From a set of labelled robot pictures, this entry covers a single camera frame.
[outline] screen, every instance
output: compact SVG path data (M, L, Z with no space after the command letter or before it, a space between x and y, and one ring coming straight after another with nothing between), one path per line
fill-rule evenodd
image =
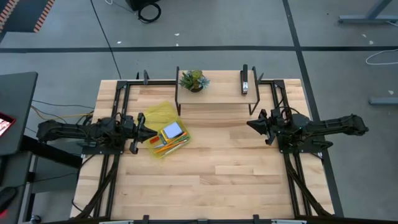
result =
M0 118L0 136L10 127L11 123Z

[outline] black desk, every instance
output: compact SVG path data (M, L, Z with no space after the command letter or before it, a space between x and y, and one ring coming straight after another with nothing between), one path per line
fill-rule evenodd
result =
M0 138L0 155L13 154L20 148L25 125L36 87L37 73L27 72L0 75L0 111L16 119L14 125ZM0 173L4 174L0 190L18 186L18 194L7 209L0 223L17 223L29 174L31 152L21 152L0 157Z
M29 172L32 156L40 156L52 161L79 168L81 158L24 135L30 105L37 81L37 73L17 73L0 75L0 111L16 119L14 125L0 138L0 190L4 187L18 187L18 193L0 223L18 223L26 183L33 183L34 171ZM29 220L32 213L35 193L33 184L27 188L27 200L22 221Z

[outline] wire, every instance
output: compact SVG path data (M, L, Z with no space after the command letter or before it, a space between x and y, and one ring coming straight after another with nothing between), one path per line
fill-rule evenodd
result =
M125 9L125 10L127 10L127 11L129 11L129 12L135 14L135 12L133 12L132 10L130 10L130 9L124 7L124 6L119 5L117 2L114 2L114 4L117 5L117 6L119 6L119 7L122 8L122 9Z
M116 66L116 70L118 71L119 79L122 79L122 76L120 75L120 71L119 71L118 64L116 63L116 59L114 58L114 54L113 54L113 50L112 50L111 44L109 44L109 41L108 41L108 38L106 37L104 28L102 27L101 21L100 21L100 19L98 18L97 11L95 10L93 0L90 0L90 2L91 2L91 5L93 6L93 10L94 10L95 16L97 17L98 24L99 24L99 26L101 27L102 33L104 34L106 43L108 44L108 47L109 47L109 49L110 49L110 51L111 51L114 65Z
M61 119L63 122L65 122L65 124L67 124L67 121L65 121L64 118L73 118L73 117L77 117L77 116L91 116L91 115L92 115L91 113L86 113L86 114L73 114L73 115L66 115L66 116L57 116L57 115L54 115L54 114L45 113L45 112L43 112L43 111L37 109L37 108L34 107L34 106L30 106L30 107L37 113L37 115L38 115L40 118L42 118L42 119L44 119L44 120L48 120L48 121L49 121L49 120ZM40 113L43 113L43 114L51 115L51 116L54 116L54 117L57 117L57 118L44 118L43 116L41 116L41 115L39 114L39 112L40 112Z
M33 133L36 133L36 134L37 134L37 131L34 131L34 130L28 128L28 127L25 127L25 128L28 129L29 131L32 131Z
M91 155L89 158L86 159L86 161L84 161L84 162L81 164L81 166L79 167L79 172L80 172L80 169L86 164L86 162L88 162L88 161L89 161L91 158L93 158L94 156L95 156L95 154ZM72 175L72 174L78 174L79 172L77 172L77 173L64 174L64 175L60 175L60 176L57 176L57 177L51 177L51 178L46 178L46 179L41 179L41 180L36 180L36 181L33 181L33 182L29 182L29 184L33 184L33 183L37 183L37 182L41 182L41 181L45 181L45 180L58 179L58 178L62 178L62 177L66 177L66 176ZM26 184L28 184L28 183L24 183L24 184L15 186L15 188L24 186L24 185L26 185Z
M398 27L398 25L397 25L397 24L394 24L394 23L392 23L392 22L390 22L390 21L387 21L386 23L388 23L388 24L391 24L391 25L393 25L393 26L396 26L396 27Z
M92 159L94 156L95 156L95 154L91 155L89 158L86 159L86 161L84 161L84 162L81 164L81 166L80 166L80 168L79 168L78 174L80 173L80 169L86 164L86 162L88 162L88 161L89 161L90 159ZM79 212L83 212L83 210L82 210L81 208L79 208L79 207L77 207L77 205L75 205L74 198L72 199L72 205L73 205L77 210L79 210Z
M43 111L37 109L37 108L34 107L34 106L30 106L30 107L37 113L37 116L39 116L40 118L42 118L42 119L44 119L44 120L50 120L50 119L53 119L53 118L44 118L40 113L42 113L42 114L47 114L47 115L50 115L50 116L54 116L54 117L56 117L57 119L61 119L63 122L65 122L65 124L67 124L67 121L65 121L63 118L61 118L61 117L59 117L59 116L57 116L57 115L50 114L50 113L45 113L45 112L43 112Z
M43 103L45 105L50 105L50 106L78 106L78 107L82 107L82 108L94 109L94 108L92 108L90 106L83 106L83 105L56 105L56 104L53 104L53 103L46 103L46 102L43 102L43 101L40 101L40 100L32 100L32 101L36 102L36 103Z
M94 111L90 112L90 115L86 115L86 116L82 116L77 122L76 124L78 124L83 118L92 118L93 117L93 113Z
M392 22L387 21L386 23L398 27L397 24L393 24ZM376 54L370 55L370 56L365 60L365 62L366 62L368 65L396 65L396 64L398 64L398 62L387 62L387 63L370 63L370 62L369 62L369 59L370 59L370 58L373 58L373 57L376 56L376 55L383 54L383 53L386 53L386 52L395 52L395 51L398 51L398 49L380 51L380 52L378 52L378 53L376 53Z

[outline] wooden shelf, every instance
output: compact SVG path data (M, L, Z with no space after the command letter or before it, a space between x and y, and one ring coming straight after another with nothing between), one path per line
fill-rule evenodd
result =
M178 82L182 72L178 72ZM179 104L250 104L257 103L257 86L254 72L248 71L249 91L247 95L241 94L240 71L212 71L204 70L203 75L210 80L209 86L198 93L192 93L178 85L177 101Z

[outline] electric cable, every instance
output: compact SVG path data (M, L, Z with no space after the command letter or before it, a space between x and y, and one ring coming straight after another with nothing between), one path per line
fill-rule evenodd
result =
M108 38L106 37L104 28L102 27L101 21L100 21L98 15L97 15L97 11L95 10L93 0L90 0L90 2L91 2L91 5L93 6L93 10L94 10L94 13L95 13L95 17L97 18L98 24L99 24L99 26L101 27L102 33L104 34L104 37L105 37L106 43L108 44L109 50L111 51L114 65L116 66L116 70L118 71L119 79L122 79L122 76L120 75L120 71L119 71L118 64L116 63L116 59L114 58L114 54L113 54L113 50L112 50L111 44L109 43Z
M61 117L59 117L59 116L57 116L57 115L55 115L55 114L45 113L45 112L43 112L43 111L37 109L37 108L34 107L34 106L30 106L30 107L37 113L37 116L39 116L40 118L42 118L42 119L44 119L44 120L50 120L50 119L52 119L52 118L44 118L40 113L42 113L42 114L47 114L47 115L50 115L50 116L54 116L54 117L56 117L57 119L61 119L63 122L65 122L65 124L67 124L67 121L65 121L63 118L61 118Z
M50 106L77 106L77 107L82 107L82 108L94 109L93 107L83 106L83 105L58 105L58 104L43 102L43 101L40 101L40 100L32 100L32 101L36 102L36 103L43 103L45 105L50 105Z
M80 172L80 169L86 164L86 162L88 162L88 161L89 161L90 159L92 159L94 156L95 156L95 154L93 154L93 155L91 155L89 158L87 158L86 161L84 161L84 162L81 164L81 166L79 167L79 170L78 170L77 173L69 173L69 174L64 174L64 175L60 175L60 176L56 176L56 177L50 177L50 178L46 178L46 179L36 180L36 181L33 181L33 182L24 183L24 184L15 186L14 188L21 187L21 186L27 185L27 184L34 184L34 183L41 182L41 181L45 181L45 180L58 179L58 178L62 178L62 177L66 177L66 176L72 175L72 174L78 174L78 173Z
M34 130L28 128L28 127L25 127L25 128L28 129L29 131L32 131L33 133L36 133L36 134L37 134L37 131L34 131Z
M63 122L65 122L65 124L67 124L67 121L65 121L64 118L73 118L73 117L77 117L77 116L89 116L89 115L92 115L91 113L85 113L85 114L73 114L73 115L66 115L66 116L57 116L57 115L54 115L54 114L45 113L45 112L43 112L43 111L37 109L37 108L34 107L34 106L30 106L30 107L37 113L37 115L38 115L40 118L42 118L42 119L44 119L44 120L50 121L50 120L61 119ZM45 118L45 117L41 116L39 112L40 112L40 113L43 113L43 114L50 115L50 116L54 116L54 117L56 117L56 118Z
M115 5L119 6L119 7L123 8L123 9L125 9L125 10L127 10L127 11L129 11L129 12L131 12L131 13L133 13L134 15L136 14L136 13L133 12L132 10L130 10L130 9L124 7L124 6L119 5L116 1L114 2L113 0L111 0L111 2L108 2L107 0L105 0L105 2L108 3L109 5L115 4ZM145 7L147 7L147 6L154 6L154 7L157 9L157 15L156 15L153 19L146 19L145 17L143 17L143 16L141 15L142 10L143 10ZM150 24L151 22L155 22L158 18L160 18L160 15L162 15L162 9L160 8L160 6L159 6L158 4L156 4L156 3L154 3L154 2L148 2L146 6L140 8L140 9L138 10L138 19L139 19L141 22L145 23L145 24Z
M387 21L386 23L398 27L397 24L393 24L392 22ZM398 51L398 49L380 51L380 52L378 52L378 53L376 53L376 54L370 55L370 56L365 60L365 62L366 62L366 64L368 64L368 65L397 65L398 62L386 62L386 63L371 63L371 62L369 62L369 59L370 59L370 58L373 58L373 57L376 56L376 55L383 54L383 53L386 53L386 52L396 52L396 51Z

